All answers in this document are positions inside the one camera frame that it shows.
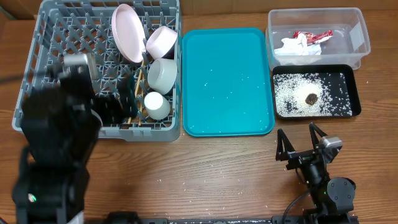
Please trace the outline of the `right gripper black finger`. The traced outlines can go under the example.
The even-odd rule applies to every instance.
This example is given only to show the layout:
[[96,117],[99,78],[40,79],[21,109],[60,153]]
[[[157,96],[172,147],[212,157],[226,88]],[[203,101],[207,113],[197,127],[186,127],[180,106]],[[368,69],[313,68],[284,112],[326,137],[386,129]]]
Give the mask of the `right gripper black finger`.
[[277,161],[286,161],[289,160],[289,156],[293,153],[295,153],[295,149],[290,143],[283,129],[278,129],[275,159]]
[[315,123],[310,123],[309,124],[309,131],[310,131],[310,136],[312,140],[312,146],[314,149],[323,149],[324,146],[320,145],[320,140],[318,139],[318,136],[325,137],[327,134],[323,132]]

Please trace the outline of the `wooden chopstick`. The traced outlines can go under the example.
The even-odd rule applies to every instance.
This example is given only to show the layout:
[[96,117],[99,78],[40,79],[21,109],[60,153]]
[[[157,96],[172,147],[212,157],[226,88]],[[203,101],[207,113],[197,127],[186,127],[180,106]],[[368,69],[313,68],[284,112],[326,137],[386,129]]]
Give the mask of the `wooden chopstick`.
[[145,117],[142,112],[143,104],[144,104],[144,99],[143,99],[142,94],[137,95],[137,100],[139,102],[139,111],[137,112],[137,115],[139,117],[139,126],[142,126],[142,122],[145,121]]
[[141,85],[145,81],[144,72],[142,71],[143,69],[145,69],[145,65],[146,65],[145,61],[142,61],[141,66],[136,70],[135,75],[133,76],[134,88],[132,88],[132,85],[129,85],[129,91],[133,91],[133,94],[134,94],[134,103],[136,105],[136,115],[128,117],[128,120],[127,120],[128,125],[131,125],[133,121],[137,121],[138,126],[139,126],[139,117],[137,115],[137,112],[139,111],[139,102],[137,100],[137,95],[142,94],[142,96],[143,96],[143,94],[144,94],[144,89],[143,89],[143,87],[141,87]]

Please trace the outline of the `white cup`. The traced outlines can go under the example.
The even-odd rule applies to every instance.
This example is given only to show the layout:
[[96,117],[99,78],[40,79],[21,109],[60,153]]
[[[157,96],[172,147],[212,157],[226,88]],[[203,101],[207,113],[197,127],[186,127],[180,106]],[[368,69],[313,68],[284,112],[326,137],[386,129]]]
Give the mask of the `white cup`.
[[170,103],[160,93],[153,91],[144,98],[144,105],[152,119],[162,120],[170,113]]

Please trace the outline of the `grey bowl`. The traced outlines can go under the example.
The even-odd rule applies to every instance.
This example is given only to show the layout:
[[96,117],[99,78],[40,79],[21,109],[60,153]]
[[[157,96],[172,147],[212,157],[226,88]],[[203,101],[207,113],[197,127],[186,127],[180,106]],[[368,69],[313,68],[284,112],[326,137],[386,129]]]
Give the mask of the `grey bowl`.
[[166,95],[174,86],[177,78],[177,63],[174,60],[159,58],[148,71],[149,86],[162,95]]

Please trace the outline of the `brown food scrap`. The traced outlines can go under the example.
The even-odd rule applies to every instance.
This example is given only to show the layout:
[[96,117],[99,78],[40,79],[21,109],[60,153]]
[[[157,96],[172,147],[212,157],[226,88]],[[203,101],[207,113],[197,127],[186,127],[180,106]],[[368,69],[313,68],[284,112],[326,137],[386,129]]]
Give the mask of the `brown food scrap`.
[[309,94],[305,99],[306,104],[311,106],[314,105],[317,101],[318,101],[318,96],[317,94],[314,93]]

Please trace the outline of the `pink bowl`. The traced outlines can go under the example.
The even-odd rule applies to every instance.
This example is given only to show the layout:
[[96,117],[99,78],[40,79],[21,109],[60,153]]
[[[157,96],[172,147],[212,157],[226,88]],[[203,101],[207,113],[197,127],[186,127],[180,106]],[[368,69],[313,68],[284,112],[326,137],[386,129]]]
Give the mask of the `pink bowl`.
[[146,43],[146,50],[154,60],[162,58],[173,49],[177,36],[177,32],[171,28],[161,26],[149,37]]

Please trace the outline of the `large pink plate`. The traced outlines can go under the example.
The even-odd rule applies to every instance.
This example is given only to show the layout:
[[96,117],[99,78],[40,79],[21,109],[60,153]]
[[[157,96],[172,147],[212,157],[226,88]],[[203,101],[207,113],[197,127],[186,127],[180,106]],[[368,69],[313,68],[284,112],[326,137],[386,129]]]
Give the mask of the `large pink plate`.
[[119,5],[111,18],[111,30],[116,47],[125,59],[134,63],[143,61],[144,28],[135,10],[127,5]]

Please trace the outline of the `white tissue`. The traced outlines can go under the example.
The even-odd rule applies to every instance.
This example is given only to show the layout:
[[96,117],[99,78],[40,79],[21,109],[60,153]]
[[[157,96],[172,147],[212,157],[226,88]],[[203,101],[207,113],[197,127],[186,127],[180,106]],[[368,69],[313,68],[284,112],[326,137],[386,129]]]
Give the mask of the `white tissue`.
[[283,38],[281,42],[283,46],[274,50],[278,56],[320,55],[322,52],[320,44],[307,44],[305,34],[299,34],[297,38]]

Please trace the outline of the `red snack wrapper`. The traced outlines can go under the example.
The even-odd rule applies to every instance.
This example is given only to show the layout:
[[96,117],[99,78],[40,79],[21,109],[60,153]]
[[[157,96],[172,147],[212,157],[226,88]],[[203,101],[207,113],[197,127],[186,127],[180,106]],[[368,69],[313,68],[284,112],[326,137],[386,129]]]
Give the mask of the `red snack wrapper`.
[[293,34],[294,39],[298,39],[299,35],[304,35],[307,40],[307,45],[320,44],[333,37],[332,30],[328,30],[322,34],[314,34],[311,32],[295,31]]

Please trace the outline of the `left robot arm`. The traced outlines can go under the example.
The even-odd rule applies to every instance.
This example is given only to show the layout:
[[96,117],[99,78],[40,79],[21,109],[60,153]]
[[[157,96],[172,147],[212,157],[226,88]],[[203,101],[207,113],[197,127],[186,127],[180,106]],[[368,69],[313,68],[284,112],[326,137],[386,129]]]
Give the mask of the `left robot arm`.
[[126,113],[113,96],[96,96],[93,54],[66,55],[43,71],[59,86],[33,91],[22,104],[28,145],[12,190],[18,223],[83,223],[90,175],[86,164],[105,124]]

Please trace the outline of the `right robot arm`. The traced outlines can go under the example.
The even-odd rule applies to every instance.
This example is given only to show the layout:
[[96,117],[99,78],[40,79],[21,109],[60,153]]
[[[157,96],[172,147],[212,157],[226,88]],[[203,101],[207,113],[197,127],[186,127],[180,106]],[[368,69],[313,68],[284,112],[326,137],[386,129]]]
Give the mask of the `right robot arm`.
[[[289,204],[277,223],[357,223],[350,217],[354,210],[356,184],[346,177],[331,178],[327,165],[332,163],[343,147],[338,137],[327,135],[316,124],[309,124],[312,150],[297,152],[282,129],[277,131],[275,159],[286,161],[286,169],[294,170],[307,190]],[[301,216],[289,216],[290,209],[301,199],[312,198],[314,209],[304,210]]]

